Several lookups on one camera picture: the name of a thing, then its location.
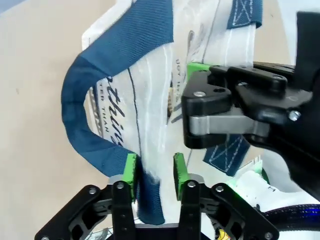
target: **black cable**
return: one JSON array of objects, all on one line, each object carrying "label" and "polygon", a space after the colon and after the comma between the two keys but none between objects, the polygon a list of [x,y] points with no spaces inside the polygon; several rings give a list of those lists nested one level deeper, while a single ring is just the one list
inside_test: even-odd
[{"label": "black cable", "polygon": [[302,204],[262,212],[279,231],[320,231],[320,204]]}]

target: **white fabric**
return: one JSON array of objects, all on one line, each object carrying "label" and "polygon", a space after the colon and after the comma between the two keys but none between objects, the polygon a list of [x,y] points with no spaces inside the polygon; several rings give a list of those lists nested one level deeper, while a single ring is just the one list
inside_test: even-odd
[{"label": "white fabric", "polygon": [[[86,49],[131,4],[129,0],[119,0],[92,24],[82,36],[82,48]],[[141,58],[130,67],[131,77],[126,70],[113,77],[112,82],[103,79],[97,84],[102,137],[141,153],[144,169],[152,174],[155,181],[161,181],[160,197],[166,223],[176,223],[180,214],[180,203],[173,187],[173,155],[182,152],[187,160],[191,154],[184,145],[182,120],[175,123],[169,121],[167,125],[171,80],[175,96],[172,104],[176,106],[187,81],[188,63],[224,66],[253,63],[255,25],[226,30],[231,7],[232,0],[174,0],[174,43],[158,47]],[[121,89],[117,92],[119,101],[116,104],[125,116],[114,115],[108,110],[114,107],[115,102],[115,96],[107,91],[109,85],[114,90]],[[136,105],[133,101],[134,90]],[[174,112],[170,120],[180,114],[181,109]],[[190,155],[209,170],[206,171],[208,174],[195,173],[209,180],[209,184],[228,179],[224,173],[202,162],[204,154],[205,150],[198,150]],[[212,179],[209,177],[212,174],[221,178]]]},{"label": "white fabric", "polygon": [[[259,174],[248,171],[231,186],[251,206],[260,206],[262,212],[299,205],[319,204],[305,191],[281,192],[269,185]],[[320,239],[319,231],[282,231],[278,240]]]}]

